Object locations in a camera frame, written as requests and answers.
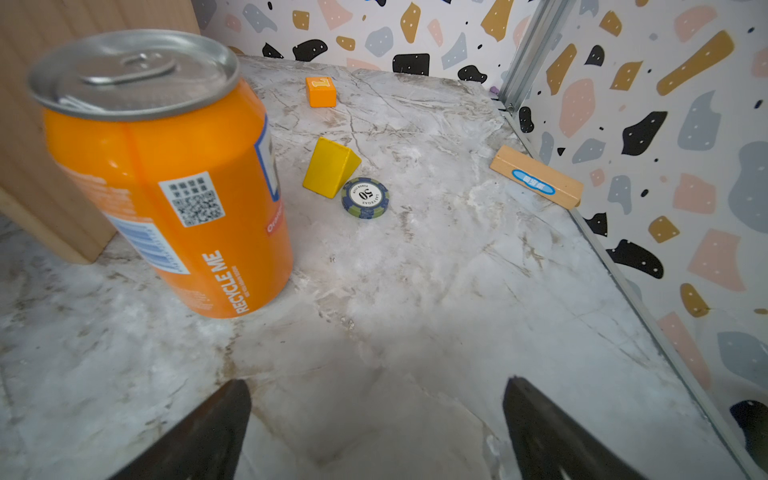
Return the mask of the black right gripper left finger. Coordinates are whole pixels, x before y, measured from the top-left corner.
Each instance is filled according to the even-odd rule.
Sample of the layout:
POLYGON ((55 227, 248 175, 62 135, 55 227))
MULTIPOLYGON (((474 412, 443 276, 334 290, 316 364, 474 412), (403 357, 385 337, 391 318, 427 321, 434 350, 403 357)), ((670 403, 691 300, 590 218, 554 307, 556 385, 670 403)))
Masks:
POLYGON ((249 421, 245 381, 222 385, 114 479, 232 479, 249 421))

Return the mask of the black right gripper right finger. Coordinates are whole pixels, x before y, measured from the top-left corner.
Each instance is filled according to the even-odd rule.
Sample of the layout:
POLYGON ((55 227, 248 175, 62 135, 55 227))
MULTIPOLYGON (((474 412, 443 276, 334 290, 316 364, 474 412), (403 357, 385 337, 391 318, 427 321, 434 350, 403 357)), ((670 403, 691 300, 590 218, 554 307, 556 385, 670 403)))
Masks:
POLYGON ((508 380, 503 412, 524 479, 643 477, 523 377, 508 380))

